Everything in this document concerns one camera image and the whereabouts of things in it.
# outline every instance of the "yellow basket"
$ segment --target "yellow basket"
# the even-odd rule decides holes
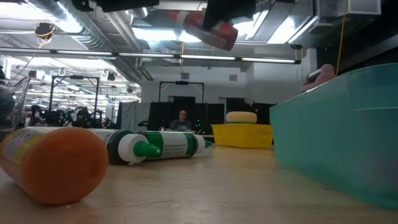
[[[272,126],[265,124],[214,124],[217,145],[242,148],[270,148]]]

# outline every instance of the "green and white tube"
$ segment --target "green and white tube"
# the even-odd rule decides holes
[[[148,143],[148,140],[132,131],[112,129],[89,129],[99,136],[108,150],[109,163],[126,165],[142,162],[147,156],[159,157],[160,149]]]
[[[160,156],[147,159],[178,159],[192,157],[199,150],[212,145],[200,135],[183,132],[140,131],[150,144],[160,149]]]

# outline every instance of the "red object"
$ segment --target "red object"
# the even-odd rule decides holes
[[[213,30],[205,31],[202,28],[204,17],[203,12],[182,11],[177,20],[182,21],[182,27],[188,34],[208,45],[230,51],[238,38],[238,30],[230,22],[220,22]]]

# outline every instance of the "round yellow object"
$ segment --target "round yellow object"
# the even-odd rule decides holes
[[[252,112],[234,111],[229,112],[226,115],[226,121],[228,123],[257,123],[257,115]]]

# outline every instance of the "white wall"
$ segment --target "white wall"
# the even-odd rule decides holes
[[[143,103],[158,102],[159,100],[159,81],[179,81],[180,68],[169,67],[148,67],[148,72],[156,80],[142,84],[141,101]],[[240,72],[239,68],[207,68],[184,67],[184,72],[190,74],[190,82],[205,83],[205,99],[207,103],[218,103],[219,98],[245,98],[246,74]],[[229,81],[229,75],[238,75],[235,82]],[[193,85],[176,85],[171,83],[161,94],[160,101],[167,102],[170,96],[194,96],[197,103],[201,103],[201,92]]]
[[[193,85],[170,84],[161,94],[160,101],[167,102],[170,96],[194,96],[197,103],[201,103],[201,92]],[[205,100],[207,103],[218,103],[219,98],[245,98],[244,86],[223,86],[205,84]],[[150,82],[142,85],[141,102],[150,103],[159,101],[159,82]]]
[[[220,98],[245,98],[247,103],[281,103],[299,94],[305,76],[317,69],[316,50],[309,49],[301,65],[274,63],[254,63],[246,73],[239,68],[201,68],[185,67],[190,73],[190,82],[205,83],[207,103],[219,103]],[[141,101],[158,102],[159,81],[180,80],[180,68],[147,68],[156,81],[142,84]],[[237,82],[228,80],[229,74],[238,75]],[[161,95],[160,101],[166,102],[170,96],[194,96],[201,103],[201,93],[192,85],[170,84]]]
[[[246,102],[281,103],[300,93],[305,76],[317,69],[316,50],[300,65],[254,63],[246,72]]]

